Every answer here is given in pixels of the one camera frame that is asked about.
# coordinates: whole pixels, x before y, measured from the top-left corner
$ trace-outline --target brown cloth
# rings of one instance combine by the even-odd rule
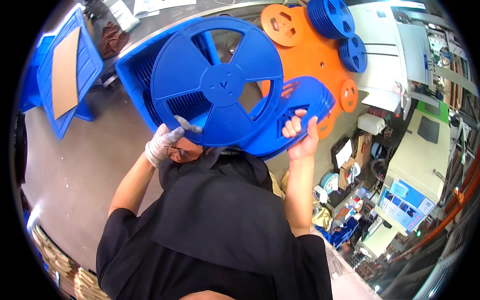
[[[120,53],[120,50],[127,44],[130,39],[128,33],[120,30],[120,26],[108,22],[102,30],[102,40],[100,41],[100,56],[103,60],[107,60]]]
[[[198,159],[203,151],[202,146],[195,145],[182,137],[178,142],[168,147],[168,156],[178,163],[188,163]]]

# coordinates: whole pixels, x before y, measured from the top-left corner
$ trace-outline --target concrete floor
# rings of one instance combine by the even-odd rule
[[[96,248],[107,221],[115,190],[152,137],[142,117],[123,89],[90,93],[86,101],[96,116],[92,123],[74,118],[65,137],[58,140],[43,108],[26,113],[28,161],[22,186],[38,222],[50,238],[72,259],[95,270]],[[315,154],[314,182],[332,168],[330,147],[344,134],[352,134],[360,104],[342,113],[330,135]],[[288,169],[288,155],[267,161],[278,180]],[[148,186],[140,212],[162,193],[157,175]]]

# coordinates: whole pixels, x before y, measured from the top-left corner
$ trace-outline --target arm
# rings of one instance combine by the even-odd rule
[[[185,130],[202,132],[202,128],[190,125],[184,118],[179,116],[175,118],[180,124],[178,128],[170,131],[166,124],[160,125],[153,139],[145,145],[145,152],[120,182],[110,204],[108,216],[117,208],[126,208],[137,214],[155,168],[159,168],[161,161],[168,158],[168,147],[182,138]]]
[[[282,129],[285,137],[295,137],[301,131],[300,118],[306,113],[303,109],[295,111],[296,116],[287,121]],[[308,135],[288,149],[290,176],[285,194],[285,215],[295,237],[310,234],[314,154],[318,144],[317,121],[317,117],[311,118],[308,122]]]
[[[143,152],[120,182],[110,204],[108,216],[117,208],[126,208],[137,214],[154,171],[155,167]]]

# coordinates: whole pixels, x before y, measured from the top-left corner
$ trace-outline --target gray glove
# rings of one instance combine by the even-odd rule
[[[180,123],[173,131],[170,131],[165,124],[160,125],[153,136],[153,139],[145,145],[145,155],[155,168],[160,167],[160,162],[168,158],[168,147],[175,144],[185,135],[185,130],[194,133],[202,133],[202,128],[190,123],[180,116],[175,116]]]

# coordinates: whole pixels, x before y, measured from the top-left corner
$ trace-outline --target hand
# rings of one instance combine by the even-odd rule
[[[285,127],[282,128],[283,136],[286,138],[297,136],[297,133],[301,132],[301,118],[306,113],[307,111],[304,109],[297,109],[295,111],[296,116],[293,116],[292,120],[285,122]],[[313,157],[315,154],[318,144],[317,121],[317,116],[312,117],[307,125],[308,135],[287,150],[291,161]]]
[[[145,145],[145,156],[155,168],[159,168],[160,162],[168,158],[168,147],[181,139],[185,135],[185,130],[202,133],[201,127],[190,125],[186,119],[180,116],[175,116],[175,119],[180,123],[180,127],[170,131],[166,124],[160,125],[153,139]]]

